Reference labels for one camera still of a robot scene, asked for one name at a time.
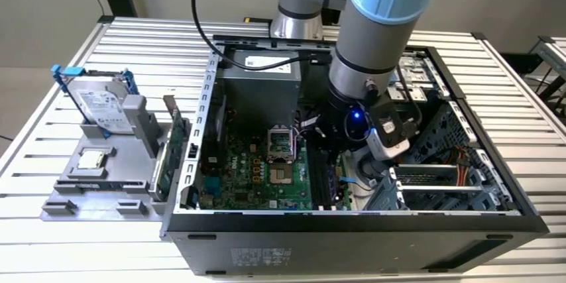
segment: aluminum workbench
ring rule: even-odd
[[[208,36],[268,36],[265,24],[205,23]],[[324,31],[335,40],[339,29]],[[415,31],[435,46],[550,234],[464,274],[221,278],[227,281],[566,282],[566,129],[486,40]],[[135,73],[148,110],[169,118],[161,96],[195,114],[208,48],[187,21],[114,18],[98,23],[69,65]],[[0,159],[0,281],[188,282],[192,273],[159,222],[42,222],[41,205],[82,134],[80,114],[56,86]],[[209,278],[193,278],[208,281]]]

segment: label sticker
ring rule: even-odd
[[[232,248],[235,266],[285,266],[291,259],[291,249],[285,248]]]
[[[132,125],[127,120],[118,99],[108,91],[77,91],[85,113],[96,124],[108,132],[117,134],[132,133]]]
[[[288,58],[280,57],[280,56],[248,56],[245,58],[245,66],[268,66],[269,64],[287,61]],[[291,64],[285,64],[283,66],[279,66],[272,69],[267,69],[263,71],[252,71],[245,70],[248,72],[267,72],[267,73],[285,73],[291,74]]]

